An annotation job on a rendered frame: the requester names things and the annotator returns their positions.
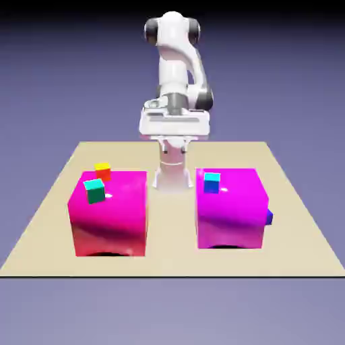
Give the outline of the small red cube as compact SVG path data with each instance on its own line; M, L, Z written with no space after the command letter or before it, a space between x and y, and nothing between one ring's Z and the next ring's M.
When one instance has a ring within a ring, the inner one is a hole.
M94 165L96 178L102 181L111 180L111 166L108 162L96 163Z

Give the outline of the large magenta box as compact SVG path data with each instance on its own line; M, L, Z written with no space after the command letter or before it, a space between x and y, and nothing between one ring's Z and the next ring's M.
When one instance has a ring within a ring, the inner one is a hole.
M203 191L205 172L220 173L219 193ZM254 168L195 170L197 246L260 249L269 197Z

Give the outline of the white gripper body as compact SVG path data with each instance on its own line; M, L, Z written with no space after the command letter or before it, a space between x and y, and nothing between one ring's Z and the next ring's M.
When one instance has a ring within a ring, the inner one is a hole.
M207 111L188 111L181 115L169 115L166 108L143 108L139 120L142 137L196 137L210 134L210 114Z

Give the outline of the large pink box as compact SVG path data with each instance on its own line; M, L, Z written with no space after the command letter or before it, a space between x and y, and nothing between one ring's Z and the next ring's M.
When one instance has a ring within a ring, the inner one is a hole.
M96 179L94 171L81 174L67 203L75 255L143 257L147 239L147 172L113 170L104 182L102 202L89 204L83 182Z

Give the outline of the small green cube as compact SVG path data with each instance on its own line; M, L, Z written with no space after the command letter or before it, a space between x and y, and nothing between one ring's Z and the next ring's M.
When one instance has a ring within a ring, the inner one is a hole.
M102 202L106 199L104 183L101 179L92 179L83 182L89 204Z

